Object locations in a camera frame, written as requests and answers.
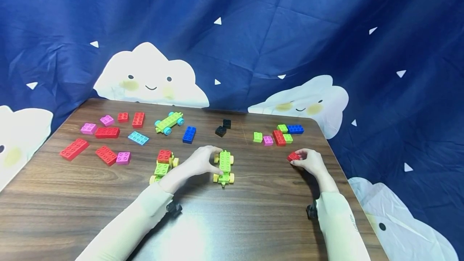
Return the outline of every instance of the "lime green lego brick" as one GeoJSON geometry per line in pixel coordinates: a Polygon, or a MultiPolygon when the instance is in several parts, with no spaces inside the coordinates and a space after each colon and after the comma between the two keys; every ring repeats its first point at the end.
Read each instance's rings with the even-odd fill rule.
{"type": "Polygon", "coordinates": [[[253,141],[254,142],[263,142],[263,134],[261,132],[254,132],[253,133],[253,141]]]}
{"type": "Polygon", "coordinates": [[[277,129],[278,129],[278,130],[281,130],[282,133],[287,133],[287,132],[289,132],[289,129],[287,128],[287,125],[285,125],[285,124],[279,124],[279,125],[277,125],[277,129]]]}
{"type": "Polygon", "coordinates": [[[292,143],[293,142],[293,138],[292,138],[291,135],[284,135],[284,139],[285,139],[286,143],[292,143]]]}

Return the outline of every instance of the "hand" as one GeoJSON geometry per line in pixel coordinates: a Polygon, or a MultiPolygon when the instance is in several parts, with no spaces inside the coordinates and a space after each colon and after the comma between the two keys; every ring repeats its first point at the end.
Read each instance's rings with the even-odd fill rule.
{"type": "Polygon", "coordinates": [[[292,160],[290,162],[292,165],[303,167],[315,177],[328,173],[321,154],[317,151],[309,148],[302,148],[295,151],[295,153],[300,156],[300,160],[292,160]]]}

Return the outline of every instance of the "sleeve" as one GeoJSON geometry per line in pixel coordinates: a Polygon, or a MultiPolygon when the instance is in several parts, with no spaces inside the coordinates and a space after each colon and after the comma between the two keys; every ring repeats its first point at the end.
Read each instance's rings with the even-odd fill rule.
{"type": "Polygon", "coordinates": [[[329,261],[370,261],[345,197],[339,193],[321,193],[316,207],[329,261]]]}
{"type": "Polygon", "coordinates": [[[140,240],[164,217],[172,197],[157,182],[151,184],[100,231],[76,261],[126,260],[140,240]]]}

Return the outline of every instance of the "wooden table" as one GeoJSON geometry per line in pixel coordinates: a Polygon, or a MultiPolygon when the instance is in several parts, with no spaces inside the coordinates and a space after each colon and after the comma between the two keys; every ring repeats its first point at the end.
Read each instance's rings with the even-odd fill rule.
{"type": "Polygon", "coordinates": [[[173,127],[169,136],[157,135],[155,120],[174,107],[90,99],[68,118],[32,160],[0,193],[1,260],[74,260],[98,232],[147,187],[160,149],[170,149],[182,162],[196,148],[216,145],[234,155],[235,183],[212,182],[197,176],[176,194],[183,212],[164,218],[132,254],[132,260],[327,260],[317,221],[309,221],[305,208],[318,198],[317,183],[293,169],[286,156],[308,147],[323,155],[330,174],[348,199],[358,229],[372,260],[387,260],[326,139],[315,121],[258,114],[237,114],[178,108],[186,124],[173,127]],[[116,123],[118,139],[82,135],[85,122],[99,123],[106,114],[146,114],[143,129],[150,140],[140,146],[127,139],[131,123],[116,123]],[[232,129],[223,138],[214,131],[223,118],[232,129]],[[284,147],[253,142],[253,132],[271,135],[279,123],[300,123],[303,135],[284,147]],[[182,142],[186,126],[195,126],[193,144],[182,142]],[[76,138],[90,146],[68,162],[59,152],[76,138]],[[131,151],[129,166],[107,167],[95,150],[131,151]]]}

